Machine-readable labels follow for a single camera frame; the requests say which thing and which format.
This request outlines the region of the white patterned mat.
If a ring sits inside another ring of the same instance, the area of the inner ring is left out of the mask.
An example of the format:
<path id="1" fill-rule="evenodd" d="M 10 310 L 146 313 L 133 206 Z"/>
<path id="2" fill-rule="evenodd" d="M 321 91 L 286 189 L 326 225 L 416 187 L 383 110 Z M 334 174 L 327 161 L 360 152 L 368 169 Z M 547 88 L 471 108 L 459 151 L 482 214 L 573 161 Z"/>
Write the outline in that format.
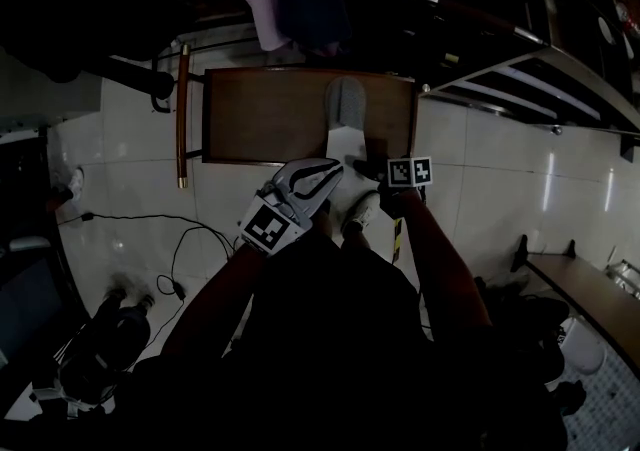
<path id="1" fill-rule="evenodd" d="M 562 381 L 580 381 L 586 399 L 564 418 L 567 451 L 640 451 L 640 379 L 611 349 L 603 365 L 583 375 L 566 365 Z"/>

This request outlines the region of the person's black clothing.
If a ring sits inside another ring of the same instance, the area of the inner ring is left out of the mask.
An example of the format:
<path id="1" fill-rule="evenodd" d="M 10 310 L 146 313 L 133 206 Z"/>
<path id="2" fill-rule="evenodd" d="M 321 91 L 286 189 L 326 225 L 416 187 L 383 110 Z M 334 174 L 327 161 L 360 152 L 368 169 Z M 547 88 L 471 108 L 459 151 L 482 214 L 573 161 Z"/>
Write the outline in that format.
<path id="1" fill-rule="evenodd" d="M 566 451 L 547 389 L 492 326 L 426 335 L 369 250 L 308 236 L 271 259 L 239 344 L 139 363 L 111 435 L 140 451 Z"/>

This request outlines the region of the person's right forearm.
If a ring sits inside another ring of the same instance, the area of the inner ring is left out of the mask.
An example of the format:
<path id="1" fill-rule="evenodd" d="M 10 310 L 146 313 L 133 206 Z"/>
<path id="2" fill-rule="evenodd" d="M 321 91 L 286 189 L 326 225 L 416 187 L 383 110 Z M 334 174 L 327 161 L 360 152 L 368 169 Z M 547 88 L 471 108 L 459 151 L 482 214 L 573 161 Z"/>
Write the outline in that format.
<path id="1" fill-rule="evenodd" d="M 468 267 L 414 190 L 394 197 L 404 218 L 434 337 L 492 325 Z"/>

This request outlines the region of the grey storage box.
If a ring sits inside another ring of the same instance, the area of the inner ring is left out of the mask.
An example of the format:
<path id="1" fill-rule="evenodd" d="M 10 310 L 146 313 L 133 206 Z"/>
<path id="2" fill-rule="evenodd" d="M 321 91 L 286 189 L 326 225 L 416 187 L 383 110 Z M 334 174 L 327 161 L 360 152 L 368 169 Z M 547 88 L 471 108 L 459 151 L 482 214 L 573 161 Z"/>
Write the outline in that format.
<path id="1" fill-rule="evenodd" d="M 0 275 L 0 357 L 5 364 L 39 348 L 63 309 L 46 257 L 12 265 Z"/>

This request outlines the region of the low brown wooden table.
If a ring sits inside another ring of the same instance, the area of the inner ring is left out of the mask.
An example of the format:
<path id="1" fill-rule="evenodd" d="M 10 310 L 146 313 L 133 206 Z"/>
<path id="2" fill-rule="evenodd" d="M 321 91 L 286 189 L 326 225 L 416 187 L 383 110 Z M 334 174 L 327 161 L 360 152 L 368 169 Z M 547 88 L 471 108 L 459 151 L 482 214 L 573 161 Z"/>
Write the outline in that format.
<path id="1" fill-rule="evenodd" d="M 203 161 L 276 165 L 325 156 L 325 105 L 332 84 L 347 79 L 364 89 L 367 154 L 411 154 L 417 91 L 410 78 L 302 67 L 235 68 L 204 75 Z"/>

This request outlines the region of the person's left forearm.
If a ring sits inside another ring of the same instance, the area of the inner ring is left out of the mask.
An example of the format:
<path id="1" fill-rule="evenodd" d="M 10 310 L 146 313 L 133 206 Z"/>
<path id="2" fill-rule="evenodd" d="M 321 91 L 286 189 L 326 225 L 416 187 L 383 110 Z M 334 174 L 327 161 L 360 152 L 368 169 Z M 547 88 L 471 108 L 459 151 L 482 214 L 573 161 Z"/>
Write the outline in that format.
<path id="1" fill-rule="evenodd" d="M 215 360 L 223 355 L 262 278 L 268 259 L 248 245 L 241 248 L 188 304 L 161 353 Z"/>

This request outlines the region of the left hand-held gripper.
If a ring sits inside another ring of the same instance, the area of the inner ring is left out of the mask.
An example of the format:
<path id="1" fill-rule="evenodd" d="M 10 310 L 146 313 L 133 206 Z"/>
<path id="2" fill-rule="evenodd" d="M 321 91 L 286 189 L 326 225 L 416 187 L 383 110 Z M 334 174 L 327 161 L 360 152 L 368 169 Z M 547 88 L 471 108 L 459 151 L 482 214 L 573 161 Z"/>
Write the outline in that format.
<path id="1" fill-rule="evenodd" d="M 344 169 L 338 167 L 341 162 L 331 158 L 286 163 L 277 172 L 278 185 L 268 181 L 256 192 L 239 224 L 242 240 L 268 257 L 299 240 L 342 180 Z"/>

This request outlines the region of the black clothes rack base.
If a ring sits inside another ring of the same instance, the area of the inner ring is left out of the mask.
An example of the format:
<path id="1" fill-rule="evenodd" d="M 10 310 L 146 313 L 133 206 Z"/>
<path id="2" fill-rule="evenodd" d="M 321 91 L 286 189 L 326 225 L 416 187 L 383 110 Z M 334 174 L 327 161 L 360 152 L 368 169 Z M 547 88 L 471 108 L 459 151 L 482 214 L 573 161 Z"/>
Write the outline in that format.
<path id="1" fill-rule="evenodd" d="M 169 114 L 171 108 L 161 106 L 159 100 L 168 100 L 176 81 L 173 76 L 157 70 L 157 62 L 151 68 L 116 58 L 105 58 L 96 64 L 98 75 L 150 96 L 152 108 L 158 113 Z"/>

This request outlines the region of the person's white shoe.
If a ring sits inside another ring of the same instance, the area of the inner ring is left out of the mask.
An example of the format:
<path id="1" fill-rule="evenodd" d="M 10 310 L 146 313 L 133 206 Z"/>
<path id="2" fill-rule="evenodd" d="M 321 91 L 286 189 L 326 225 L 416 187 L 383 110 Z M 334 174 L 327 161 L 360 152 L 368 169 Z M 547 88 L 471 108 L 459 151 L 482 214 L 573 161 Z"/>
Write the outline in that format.
<path id="1" fill-rule="evenodd" d="M 380 211 L 380 193 L 370 190 L 360 196 L 347 210 L 341 226 L 341 233 L 345 235 L 349 230 L 362 232 Z"/>
<path id="2" fill-rule="evenodd" d="M 79 201 L 81 199 L 84 188 L 84 180 L 85 176 L 83 169 L 80 167 L 76 168 L 71 175 L 71 179 L 67 185 L 71 193 L 71 199 L 73 201 Z"/>

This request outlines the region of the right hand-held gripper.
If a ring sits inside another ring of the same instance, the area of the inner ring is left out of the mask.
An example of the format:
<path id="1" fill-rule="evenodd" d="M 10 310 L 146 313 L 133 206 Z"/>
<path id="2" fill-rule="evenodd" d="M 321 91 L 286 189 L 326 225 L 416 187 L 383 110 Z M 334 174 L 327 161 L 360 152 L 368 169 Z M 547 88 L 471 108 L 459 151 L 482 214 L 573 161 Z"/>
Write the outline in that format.
<path id="1" fill-rule="evenodd" d="M 390 217 L 402 217 L 398 197 L 415 192 L 426 203 L 426 187 L 432 184 L 432 161 L 429 156 L 384 160 L 354 159 L 353 169 L 360 176 L 380 183 L 381 209 Z"/>

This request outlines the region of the grey quilted slipper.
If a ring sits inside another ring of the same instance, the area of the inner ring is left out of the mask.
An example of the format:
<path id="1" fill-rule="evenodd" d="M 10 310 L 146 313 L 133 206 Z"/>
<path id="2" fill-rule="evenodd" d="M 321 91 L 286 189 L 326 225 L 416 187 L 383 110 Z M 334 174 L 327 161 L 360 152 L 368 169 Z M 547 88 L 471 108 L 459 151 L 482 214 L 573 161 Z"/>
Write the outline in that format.
<path id="1" fill-rule="evenodd" d="M 366 92 L 361 82 L 352 76 L 333 79 L 325 93 L 325 111 L 326 155 L 350 167 L 355 160 L 365 160 Z"/>

